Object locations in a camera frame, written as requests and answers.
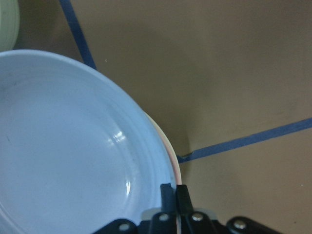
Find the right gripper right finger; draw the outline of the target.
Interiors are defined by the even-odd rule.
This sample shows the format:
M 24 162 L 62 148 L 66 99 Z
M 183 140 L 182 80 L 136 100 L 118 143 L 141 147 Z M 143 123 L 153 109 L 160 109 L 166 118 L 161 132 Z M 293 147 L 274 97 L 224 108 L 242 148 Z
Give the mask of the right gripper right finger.
M 176 203 L 182 234 L 278 234 L 279 232 L 244 216 L 235 216 L 225 225 L 193 208 L 186 185 L 177 185 Z

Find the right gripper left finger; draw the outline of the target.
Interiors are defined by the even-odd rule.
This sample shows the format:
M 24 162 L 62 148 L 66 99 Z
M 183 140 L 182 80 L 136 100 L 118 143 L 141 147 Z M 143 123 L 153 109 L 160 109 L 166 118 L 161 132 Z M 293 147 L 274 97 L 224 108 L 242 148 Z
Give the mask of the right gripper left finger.
M 143 220 L 136 225 L 128 219 L 117 219 L 101 229 L 97 234 L 176 234 L 176 197 L 170 184 L 162 184 L 161 210 L 152 215 L 151 219 Z

